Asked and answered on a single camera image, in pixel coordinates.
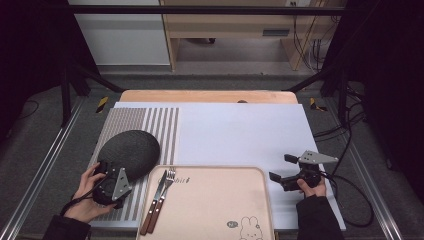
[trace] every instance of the wooden cabinet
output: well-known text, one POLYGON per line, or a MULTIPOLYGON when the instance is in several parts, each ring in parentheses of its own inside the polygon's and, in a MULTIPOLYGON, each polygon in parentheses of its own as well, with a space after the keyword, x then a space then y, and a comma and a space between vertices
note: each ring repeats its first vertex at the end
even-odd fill
MULTIPOLYGON (((288 0, 161 0, 165 6, 277 6, 288 0)), ((309 6, 340 6, 338 0, 311 0, 309 6)), ((279 38, 297 70, 311 39, 329 39, 336 29, 331 17, 277 15, 163 15, 171 67, 175 70, 178 43, 181 38, 279 38), (295 32, 299 51, 294 46, 295 32)))

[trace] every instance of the black and yellow tape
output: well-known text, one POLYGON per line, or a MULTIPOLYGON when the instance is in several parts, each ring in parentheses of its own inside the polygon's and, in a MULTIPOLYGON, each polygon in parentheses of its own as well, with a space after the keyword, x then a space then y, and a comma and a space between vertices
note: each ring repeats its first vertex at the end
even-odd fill
POLYGON ((100 99, 99 105, 97 106, 96 113, 101 113, 103 111, 103 108, 105 107, 108 99, 109 97, 103 97, 102 99, 100 99))
POLYGON ((315 99, 314 98, 311 98, 310 99, 310 103, 311 103, 311 109, 312 110, 319 110, 319 111, 322 111, 322 112, 327 111, 327 108, 326 107, 318 107, 317 104, 315 103, 315 99))

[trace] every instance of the white table surface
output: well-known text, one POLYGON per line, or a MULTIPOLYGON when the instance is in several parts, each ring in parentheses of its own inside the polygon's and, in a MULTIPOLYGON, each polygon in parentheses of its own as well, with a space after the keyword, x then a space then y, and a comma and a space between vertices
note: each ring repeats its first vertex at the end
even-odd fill
MULTIPOLYGON (((175 165, 256 166, 282 177, 299 173, 297 164, 284 161, 284 154, 301 156, 317 151, 303 106, 256 103, 156 103, 117 102, 115 108, 178 107, 179 138, 175 165)), ((297 229, 297 191, 267 179, 275 230, 297 229)), ((346 229, 327 182, 327 197, 346 229)))

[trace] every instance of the striped placemat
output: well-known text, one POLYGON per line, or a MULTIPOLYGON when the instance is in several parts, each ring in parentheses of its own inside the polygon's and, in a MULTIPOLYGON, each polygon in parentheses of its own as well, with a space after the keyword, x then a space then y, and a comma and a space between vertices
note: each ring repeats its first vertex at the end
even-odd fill
MULTIPOLYGON (((97 162, 102 146, 113 136, 128 130, 151 133, 161 147, 161 165, 172 165, 178 144, 179 108, 113 108, 103 126, 89 165, 97 162)), ((148 176, 132 183, 133 191, 126 198, 124 207, 94 219, 93 228, 137 229, 142 216, 142 206, 148 176)))

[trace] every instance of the cutlery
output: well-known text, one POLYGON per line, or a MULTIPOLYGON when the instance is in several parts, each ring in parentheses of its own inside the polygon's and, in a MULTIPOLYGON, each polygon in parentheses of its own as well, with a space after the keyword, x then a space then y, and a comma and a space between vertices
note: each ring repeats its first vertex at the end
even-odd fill
POLYGON ((162 209, 163 203, 165 202, 166 193, 168 192, 169 187, 174 183, 175 179, 175 168, 171 167, 168 170, 168 174, 166 176, 166 182, 165 182, 165 189, 163 190, 162 195, 160 196, 160 199, 158 201, 158 204, 156 206, 155 211, 153 212, 153 215, 150 219, 149 227, 147 228, 148 233, 153 233, 153 230, 155 228, 156 222, 159 217, 160 210, 162 209))
POLYGON ((149 211, 147 212, 146 219, 144 219, 143 226, 141 227, 140 234, 143 235, 143 236, 146 235, 146 233, 147 233, 147 228, 149 227, 150 221, 152 219, 153 212, 155 211, 156 204, 157 204, 157 202, 158 202, 158 200, 161 196, 162 189, 163 189, 163 186, 166 182, 165 180, 167 180, 168 175, 169 175, 168 171, 165 170, 163 175, 162 175, 162 178, 159 182, 159 186, 158 186, 158 189, 156 190, 155 196, 153 197, 153 201, 150 204, 150 208, 149 208, 149 211))

